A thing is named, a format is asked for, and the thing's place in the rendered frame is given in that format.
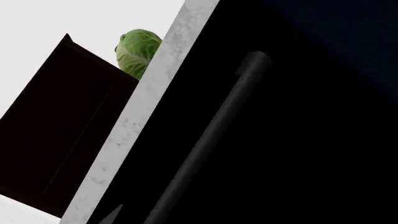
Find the white marble countertop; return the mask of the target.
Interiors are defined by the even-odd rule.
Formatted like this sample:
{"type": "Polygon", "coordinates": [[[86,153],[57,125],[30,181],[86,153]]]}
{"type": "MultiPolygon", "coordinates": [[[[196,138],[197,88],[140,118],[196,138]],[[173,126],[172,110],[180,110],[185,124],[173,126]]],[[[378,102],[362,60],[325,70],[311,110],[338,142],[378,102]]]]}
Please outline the white marble countertop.
{"type": "Polygon", "coordinates": [[[87,224],[219,1],[184,1],[59,224],[87,224]]]}

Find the dark brown wall cabinet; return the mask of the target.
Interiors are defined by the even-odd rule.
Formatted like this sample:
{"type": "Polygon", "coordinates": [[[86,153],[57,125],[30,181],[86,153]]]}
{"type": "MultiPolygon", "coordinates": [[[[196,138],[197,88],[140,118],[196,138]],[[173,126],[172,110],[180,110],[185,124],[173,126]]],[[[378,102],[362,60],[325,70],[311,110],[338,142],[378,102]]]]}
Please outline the dark brown wall cabinet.
{"type": "Polygon", "coordinates": [[[65,35],[0,118],[0,195],[61,218],[137,84],[65,35]]]}

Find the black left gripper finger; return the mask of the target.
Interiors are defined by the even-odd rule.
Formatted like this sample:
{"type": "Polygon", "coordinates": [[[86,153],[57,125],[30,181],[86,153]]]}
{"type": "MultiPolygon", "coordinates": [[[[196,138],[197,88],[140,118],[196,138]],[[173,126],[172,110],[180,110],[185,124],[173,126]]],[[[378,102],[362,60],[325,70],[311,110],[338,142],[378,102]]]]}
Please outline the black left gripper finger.
{"type": "Polygon", "coordinates": [[[108,214],[103,220],[101,220],[99,224],[113,224],[122,207],[123,204],[116,207],[112,212],[110,212],[110,214],[108,214]]]}

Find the green cabbage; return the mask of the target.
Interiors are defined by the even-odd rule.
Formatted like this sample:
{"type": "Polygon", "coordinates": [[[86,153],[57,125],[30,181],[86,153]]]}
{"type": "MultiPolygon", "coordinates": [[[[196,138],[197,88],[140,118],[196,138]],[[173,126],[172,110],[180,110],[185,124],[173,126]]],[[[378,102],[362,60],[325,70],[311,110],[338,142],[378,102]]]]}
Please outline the green cabbage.
{"type": "Polygon", "coordinates": [[[118,67],[136,80],[141,80],[161,43],[158,35],[145,29],[124,33],[114,48],[118,67]]]}

